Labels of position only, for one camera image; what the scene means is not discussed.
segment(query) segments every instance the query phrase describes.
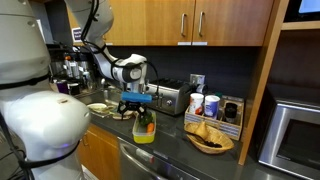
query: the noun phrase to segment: kitchen counter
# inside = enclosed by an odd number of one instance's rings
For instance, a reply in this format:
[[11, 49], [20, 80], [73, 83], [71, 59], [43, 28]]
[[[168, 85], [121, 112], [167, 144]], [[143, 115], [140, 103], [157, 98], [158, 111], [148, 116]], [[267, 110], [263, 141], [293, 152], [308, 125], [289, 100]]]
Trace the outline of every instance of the kitchen counter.
[[[104, 103], [102, 91], [78, 97], [78, 99], [84, 104]], [[225, 153], [205, 154], [187, 140], [183, 130], [183, 114], [173, 117], [157, 111], [156, 116], [155, 139], [150, 144], [134, 142], [132, 135], [133, 118], [121, 121], [111, 117], [101, 118], [92, 115], [91, 123], [149, 153], [155, 154], [199, 179], [298, 179], [257, 163], [253, 148], [249, 151], [245, 165], [238, 165], [241, 149], [241, 143], [238, 141], [233, 141], [235, 147]]]

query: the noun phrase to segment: electrical outlet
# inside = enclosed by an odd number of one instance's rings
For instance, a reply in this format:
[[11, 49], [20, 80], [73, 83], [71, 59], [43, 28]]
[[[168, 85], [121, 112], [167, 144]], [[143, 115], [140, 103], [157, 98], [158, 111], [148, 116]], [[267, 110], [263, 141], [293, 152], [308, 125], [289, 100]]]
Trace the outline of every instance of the electrical outlet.
[[192, 85], [198, 85], [198, 84], [204, 84], [205, 75], [200, 74], [190, 74], [190, 84]]

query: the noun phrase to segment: oven handle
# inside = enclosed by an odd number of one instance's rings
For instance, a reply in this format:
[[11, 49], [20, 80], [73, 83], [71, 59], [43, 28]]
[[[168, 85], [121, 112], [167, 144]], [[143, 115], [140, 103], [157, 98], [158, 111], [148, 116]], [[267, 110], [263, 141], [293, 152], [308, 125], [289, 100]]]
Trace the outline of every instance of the oven handle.
[[148, 174], [151, 174], [153, 177], [157, 178], [158, 180], [168, 180], [162, 176], [160, 176], [159, 174], [157, 174], [156, 172], [154, 172], [153, 170], [147, 168], [145, 165], [143, 165], [142, 163], [140, 163], [137, 159], [135, 159], [134, 157], [132, 157], [128, 151], [125, 149], [124, 145], [120, 143], [120, 149], [122, 151], [122, 153], [130, 160], [132, 161], [137, 167], [139, 167], [140, 169], [143, 169], [145, 172], [147, 172]]

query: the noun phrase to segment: microwave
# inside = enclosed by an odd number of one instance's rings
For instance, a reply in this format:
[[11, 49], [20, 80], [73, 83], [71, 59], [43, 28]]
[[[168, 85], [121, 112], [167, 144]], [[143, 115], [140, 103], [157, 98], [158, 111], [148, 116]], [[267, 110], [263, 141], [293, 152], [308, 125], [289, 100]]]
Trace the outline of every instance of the microwave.
[[320, 89], [268, 84], [253, 138], [259, 163], [320, 179]]
[[290, 0], [284, 22], [319, 21], [319, 0]]

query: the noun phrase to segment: toaster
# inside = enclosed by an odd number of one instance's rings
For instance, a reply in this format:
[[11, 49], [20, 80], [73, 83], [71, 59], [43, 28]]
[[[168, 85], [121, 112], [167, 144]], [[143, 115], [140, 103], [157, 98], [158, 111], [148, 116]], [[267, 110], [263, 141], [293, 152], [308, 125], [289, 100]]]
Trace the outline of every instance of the toaster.
[[[154, 95], [157, 90], [157, 81], [147, 85], [146, 94]], [[192, 86], [184, 81], [163, 78], [159, 79], [159, 96], [147, 106], [170, 115], [184, 112], [190, 103]]]

